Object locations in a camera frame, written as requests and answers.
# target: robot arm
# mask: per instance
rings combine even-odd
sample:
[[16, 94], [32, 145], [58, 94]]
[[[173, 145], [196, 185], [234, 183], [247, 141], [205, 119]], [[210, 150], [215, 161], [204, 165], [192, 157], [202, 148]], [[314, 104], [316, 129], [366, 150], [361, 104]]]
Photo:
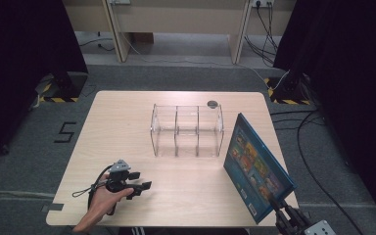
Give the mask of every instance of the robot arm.
[[278, 203], [274, 196], [270, 196], [270, 204], [276, 211], [276, 227], [282, 235], [335, 235], [326, 220], [312, 223], [299, 209], [294, 209], [285, 201]]

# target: electrical outlet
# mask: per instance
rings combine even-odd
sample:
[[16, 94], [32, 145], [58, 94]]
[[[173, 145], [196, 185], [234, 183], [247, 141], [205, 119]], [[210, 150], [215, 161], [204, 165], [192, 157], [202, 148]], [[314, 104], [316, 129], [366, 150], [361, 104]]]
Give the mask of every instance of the electrical outlet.
[[260, 1], [260, 7], [261, 8], [268, 8], [269, 3], [271, 3], [271, 6], [273, 7], [273, 4], [274, 4], [274, 0], [253, 0], [252, 7], [257, 6], [257, 1]]

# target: black curtain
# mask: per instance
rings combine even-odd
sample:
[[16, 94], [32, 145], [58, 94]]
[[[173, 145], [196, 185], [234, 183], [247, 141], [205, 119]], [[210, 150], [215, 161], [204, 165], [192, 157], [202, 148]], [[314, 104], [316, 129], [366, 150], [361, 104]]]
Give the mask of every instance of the black curtain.
[[297, 1], [274, 66], [310, 76], [337, 144], [376, 203], [376, 1], [327, 2]]
[[0, 1], [0, 148], [48, 73], [87, 72], [61, 0]]

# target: acrylic divider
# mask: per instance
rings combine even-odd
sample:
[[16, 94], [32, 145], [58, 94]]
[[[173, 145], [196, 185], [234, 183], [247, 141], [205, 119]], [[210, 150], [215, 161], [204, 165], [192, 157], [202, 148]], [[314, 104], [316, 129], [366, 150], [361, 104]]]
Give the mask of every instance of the acrylic divider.
[[151, 138], [156, 157], [218, 157], [223, 136], [220, 105], [154, 105]]

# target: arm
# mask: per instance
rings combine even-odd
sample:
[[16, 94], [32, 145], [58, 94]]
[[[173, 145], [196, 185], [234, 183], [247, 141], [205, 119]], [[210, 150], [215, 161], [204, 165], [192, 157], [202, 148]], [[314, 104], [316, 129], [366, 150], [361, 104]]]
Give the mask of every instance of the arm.
[[115, 203], [131, 193], [133, 193], [133, 188], [126, 188], [117, 193], [109, 192], [105, 186], [98, 188], [93, 196], [87, 214], [72, 231], [88, 233], [94, 225], [102, 220], [106, 213], [112, 210]]

